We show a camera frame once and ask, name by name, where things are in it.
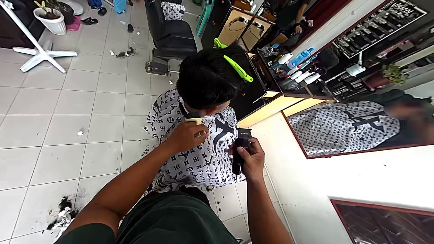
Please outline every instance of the barber cape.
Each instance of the barber cape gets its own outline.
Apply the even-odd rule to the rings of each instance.
[[[185,121],[183,100],[175,89],[161,94],[152,106],[143,129],[164,142],[179,123]],[[167,160],[152,182],[154,191],[177,190],[181,185],[220,187],[240,182],[243,174],[232,173],[231,157],[224,150],[238,135],[235,111],[231,107],[203,117],[210,131],[204,143]]]
[[[375,102],[328,105],[287,119],[309,157],[371,149],[400,129],[399,120]]]

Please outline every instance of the barber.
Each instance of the barber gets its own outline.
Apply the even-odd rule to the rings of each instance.
[[[310,1],[311,0],[286,0],[282,10],[277,15],[276,24],[271,27],[267,35],[256,44],[256,47],[263,48],[265,45],[271,43],[282,31],[289,30],[292,26],[295,26],[295,33],[301,34],[303,32],[300,23],[301,17]]]
[[[191,195],[171,191],[137,202],[171,155],[198,146],[208,133],[204,125],[179,124],[165,142],[104,186],[56,244],[238,243],[213,210]],[[245,160],[252,242],[292,243],[265,187],[264,151],[258,140],[251,139],[250,154],[242,147],[236,150]]]

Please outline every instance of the black hair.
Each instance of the black hair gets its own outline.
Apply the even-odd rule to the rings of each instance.
[[[244,50],[237,44],[227,48],[210,48],[185,58],[179,67],[176,83],[179,95],[194,109],[208,109],[236,98],[244,87],[244,79],[225,60],[235,61],[248,75],[250,64]]]

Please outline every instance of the black barber chair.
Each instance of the black barber chair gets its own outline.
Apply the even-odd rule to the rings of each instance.
[[[149,31],[156,48],[152,62],[146,63],[146,72],[167,75],[168,60],[184,58],[197,53],[196,42],[187,22],[164,19],[161,0],[145,0]]]

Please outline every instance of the chair footrest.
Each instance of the chair footrest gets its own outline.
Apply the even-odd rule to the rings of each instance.
[[[157,62],[146,62],[146,73],[154,75],[167,76],[169,74],[168,67]]]

